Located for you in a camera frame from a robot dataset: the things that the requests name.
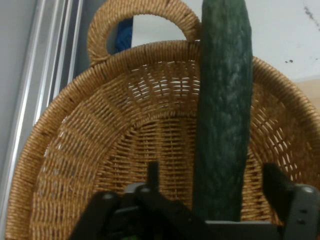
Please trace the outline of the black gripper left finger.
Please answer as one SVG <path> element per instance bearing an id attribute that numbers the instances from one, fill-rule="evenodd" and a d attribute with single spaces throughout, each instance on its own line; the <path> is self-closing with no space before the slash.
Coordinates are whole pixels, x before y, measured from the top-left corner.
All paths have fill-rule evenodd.
<path id="1" fill-rule="evenodd" d="M 159 192 L 159 163 L 146 182 L 118 195 L 96 192 L 73 228 L 71 240 L 206 240 L 208 226 L 179 201 Z"/>

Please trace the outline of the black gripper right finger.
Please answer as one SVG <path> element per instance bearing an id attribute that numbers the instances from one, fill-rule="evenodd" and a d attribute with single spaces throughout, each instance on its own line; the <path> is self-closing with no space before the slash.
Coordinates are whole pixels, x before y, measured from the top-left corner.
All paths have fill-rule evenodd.
<path id="1" fill-rule="evenodd" d="M 262 168 L 265 198 L 282 221 L 282 240 L 316 240 L 320 236 L 320 191 L 293 182 L 275 163 Z"/>

